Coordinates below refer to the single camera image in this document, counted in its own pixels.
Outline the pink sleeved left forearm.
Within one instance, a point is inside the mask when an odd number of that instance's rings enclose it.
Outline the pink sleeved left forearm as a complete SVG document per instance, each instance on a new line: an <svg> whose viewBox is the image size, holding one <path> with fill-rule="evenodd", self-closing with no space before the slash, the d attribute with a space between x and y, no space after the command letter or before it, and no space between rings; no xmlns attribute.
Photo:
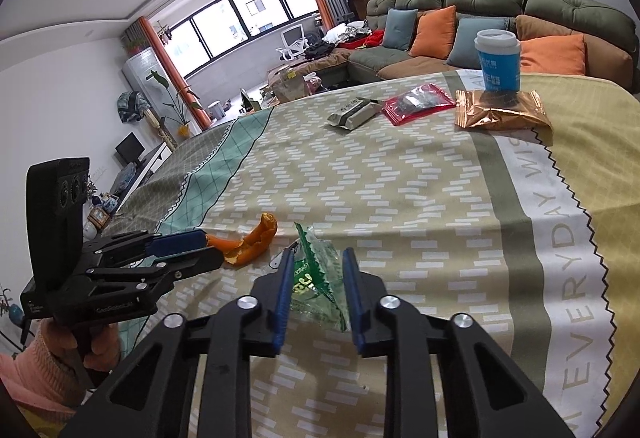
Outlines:
<svg viewBox="0 0 640 438"><path fill-rule="evenodd" d="M14 358L1 354L1 380L29 421L64 424L84 401L85 389L61 357L74 349L70 331L46 319L23 352Z"/></svg>

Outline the left hand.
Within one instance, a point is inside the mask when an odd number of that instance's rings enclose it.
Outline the left hand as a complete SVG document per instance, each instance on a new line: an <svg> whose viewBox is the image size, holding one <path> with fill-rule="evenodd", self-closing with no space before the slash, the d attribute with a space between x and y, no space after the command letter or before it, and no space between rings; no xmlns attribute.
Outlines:
<svg viewBox="0 0 640 438"><path fill-rule="evenodd" d="M55 320L46 319L40 323L39 332L53 357L60 359L66 366L72 365L77 351L77 340L72 332ZM88 370L110 372L120 360L120 340L116 324L99 328L82 361Z"/></svg>

